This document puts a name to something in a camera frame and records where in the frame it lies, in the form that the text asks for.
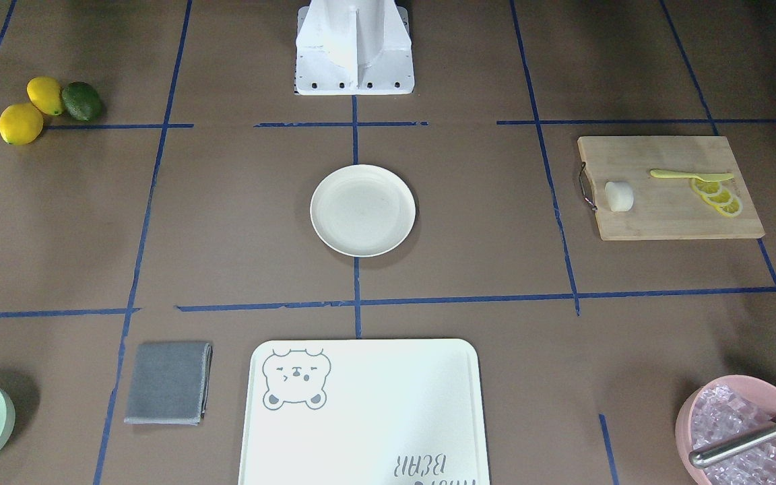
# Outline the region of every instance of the ice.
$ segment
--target ice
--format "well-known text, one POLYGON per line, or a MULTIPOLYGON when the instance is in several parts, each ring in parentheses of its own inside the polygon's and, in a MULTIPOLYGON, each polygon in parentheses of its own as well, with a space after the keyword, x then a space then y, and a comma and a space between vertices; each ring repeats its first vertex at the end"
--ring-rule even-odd
MULTIPOLYGON (((693 449, 767 423, 771 415, 721 384, 699 394, 690 423, 693 449)), ((776 442, 706 467, 712 485, 776 485, 776 442)))

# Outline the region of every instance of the gray cloth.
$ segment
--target gray cloth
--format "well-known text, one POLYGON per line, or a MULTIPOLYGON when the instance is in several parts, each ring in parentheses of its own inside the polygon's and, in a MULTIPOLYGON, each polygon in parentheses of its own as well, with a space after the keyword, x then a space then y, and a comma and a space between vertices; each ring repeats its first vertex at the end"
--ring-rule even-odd
POLYGON ((198 424, 205 414, 212 344, 160 342, 136 349, 129 424, 198 424))

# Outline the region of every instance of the round plate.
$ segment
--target round plate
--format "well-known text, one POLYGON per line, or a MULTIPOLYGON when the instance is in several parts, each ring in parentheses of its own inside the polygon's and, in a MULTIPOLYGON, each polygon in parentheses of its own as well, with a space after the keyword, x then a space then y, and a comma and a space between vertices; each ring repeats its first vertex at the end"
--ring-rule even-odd
POLYGON ((314 191, 311 222, 334 251, 349 257, 378 257, 409 236, 415 199, 397 175, 381 166, 345 166, 314 191))

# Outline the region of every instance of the wooden cutting board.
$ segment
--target wooden cutting board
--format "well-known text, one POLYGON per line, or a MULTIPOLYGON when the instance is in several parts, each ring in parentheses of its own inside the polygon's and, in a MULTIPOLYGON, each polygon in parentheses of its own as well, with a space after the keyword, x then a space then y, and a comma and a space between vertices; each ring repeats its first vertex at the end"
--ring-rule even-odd
POLYGON ((763 237, 763 223, 725 136, 582 136, 579 156, 591 181, 603 240, 763 237), (652 168, 735 175, 723 186, 741 197, 742 213, 720 215, 690 189, 689 179, 655 179, 652 168), (604 185, 626 181, 634 191, 627 212, 610 211, 604 185))

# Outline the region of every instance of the white tray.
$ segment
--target white tray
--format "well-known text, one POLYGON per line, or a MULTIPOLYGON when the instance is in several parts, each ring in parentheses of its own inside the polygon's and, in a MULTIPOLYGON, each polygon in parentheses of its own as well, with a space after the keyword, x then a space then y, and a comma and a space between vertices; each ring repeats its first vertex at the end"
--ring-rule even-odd
POLYGON ((259 345, 238 482, 489 485, 477 353, 459 339, 259 345))

